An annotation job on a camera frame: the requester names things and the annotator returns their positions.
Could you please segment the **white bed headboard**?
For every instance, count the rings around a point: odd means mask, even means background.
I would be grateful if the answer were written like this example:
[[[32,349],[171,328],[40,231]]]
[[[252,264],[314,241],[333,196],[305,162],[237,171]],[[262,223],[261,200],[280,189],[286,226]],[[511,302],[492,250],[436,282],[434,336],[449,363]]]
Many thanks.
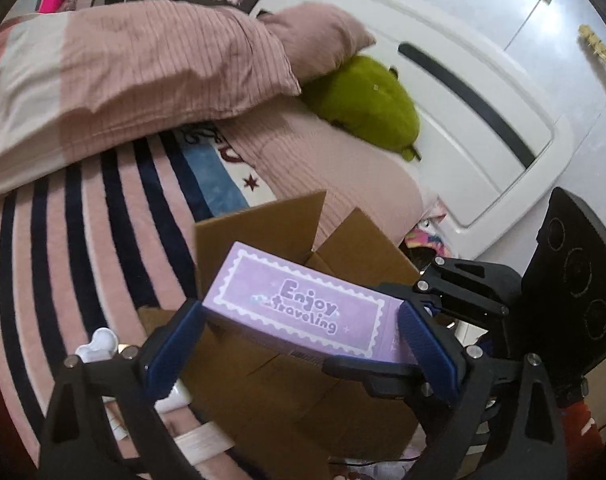
[[[482,255],[553,187],[574,151],[568,119],[509,56],[423,0],[259,0],[253,15],[305,1],[339,6],[375,36],[366,54],[399,72],[421,131],[413,165],[463,258]]]

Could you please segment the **pink striped pillow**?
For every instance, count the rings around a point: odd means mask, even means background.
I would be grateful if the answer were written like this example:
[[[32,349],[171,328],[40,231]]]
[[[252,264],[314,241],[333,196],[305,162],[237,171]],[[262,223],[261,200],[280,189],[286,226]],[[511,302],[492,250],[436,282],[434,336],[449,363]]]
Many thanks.
[[[329,3],[305,2],[257,18],[281,41],[300,84],[337,70],[376,43],[363,23]]]

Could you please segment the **folded striped quilt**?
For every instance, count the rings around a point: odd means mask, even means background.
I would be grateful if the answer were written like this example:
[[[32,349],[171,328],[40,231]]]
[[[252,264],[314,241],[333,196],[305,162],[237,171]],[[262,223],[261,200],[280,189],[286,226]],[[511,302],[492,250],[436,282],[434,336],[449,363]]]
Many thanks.
[[[0,26],[0,196],[299,91],[282,43],[228,6],[147,0],[15,18]]]

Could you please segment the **striped plush blanket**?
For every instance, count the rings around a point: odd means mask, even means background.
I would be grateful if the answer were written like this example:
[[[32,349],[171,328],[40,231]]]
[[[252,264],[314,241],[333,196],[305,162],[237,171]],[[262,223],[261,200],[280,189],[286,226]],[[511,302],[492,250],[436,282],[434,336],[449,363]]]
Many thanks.
[[[142,307],[195,296],[193,228],[274,199],[211,124],[111,148],[0,200],[0,432],[34,464],[55,374],[98,328],[140,344]]]

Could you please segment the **green plush toy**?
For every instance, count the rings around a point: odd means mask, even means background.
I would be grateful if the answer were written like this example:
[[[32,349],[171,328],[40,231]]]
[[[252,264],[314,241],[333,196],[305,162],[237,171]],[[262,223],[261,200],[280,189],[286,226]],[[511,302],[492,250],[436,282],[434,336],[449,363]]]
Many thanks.
[[[318,117],[406,160],[419,158],[420,119],[393,67],[356,55],[337,70],[305,84],[302,100]]]

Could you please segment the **brown cardboard box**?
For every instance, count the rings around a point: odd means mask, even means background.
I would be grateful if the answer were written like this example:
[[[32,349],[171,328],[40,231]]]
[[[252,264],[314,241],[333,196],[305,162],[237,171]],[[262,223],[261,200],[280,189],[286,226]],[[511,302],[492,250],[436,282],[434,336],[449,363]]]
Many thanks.
[[[413,413],[320,365],[329,356],[409,360],[396,303],[375,287],[417,281],[399,243],[421,214],[417,194],[327,191],[200,222],[163,214],[143,232],[144,305],[207,304],[187,382],[242,463],[268,479],[326,479],[332,457],[404,452]]]

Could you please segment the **purple travel box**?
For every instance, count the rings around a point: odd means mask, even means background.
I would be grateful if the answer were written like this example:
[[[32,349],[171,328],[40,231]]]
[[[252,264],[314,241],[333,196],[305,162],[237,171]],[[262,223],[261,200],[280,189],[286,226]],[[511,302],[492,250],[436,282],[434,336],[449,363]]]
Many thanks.
[[[414,364],[399,335],[401,300],[233,243],[202,300],[222,324],[282,353]]]

